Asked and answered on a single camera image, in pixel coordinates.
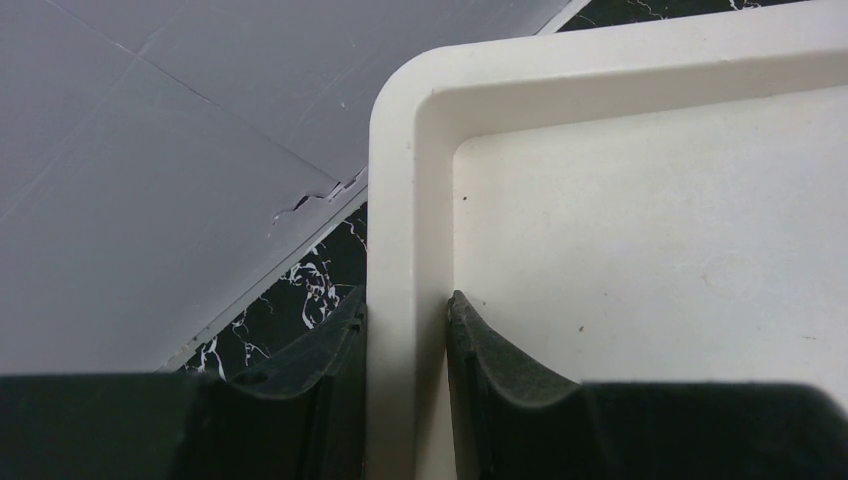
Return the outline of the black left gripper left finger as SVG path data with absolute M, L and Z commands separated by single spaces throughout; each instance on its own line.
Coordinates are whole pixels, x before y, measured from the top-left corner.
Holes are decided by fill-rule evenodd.
M 5 479 L 359 479 L 367 317 L 354 289 L 224 380 L 187 372 L 5 376 Z

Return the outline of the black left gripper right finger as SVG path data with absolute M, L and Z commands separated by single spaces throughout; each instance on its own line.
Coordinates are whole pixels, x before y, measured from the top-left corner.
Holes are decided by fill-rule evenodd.
M 461 479 L 843 479 L 847 416 L 774 383 L 577 383 L 447 304 Z

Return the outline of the white drawer organizer box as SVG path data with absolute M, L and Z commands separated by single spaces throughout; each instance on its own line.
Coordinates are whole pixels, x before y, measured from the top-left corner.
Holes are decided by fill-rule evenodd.
M 372 110 L 370 479 L 456 477 L 447 303 L 574 380 L 847 401 L 847 5 L 438 48 Z

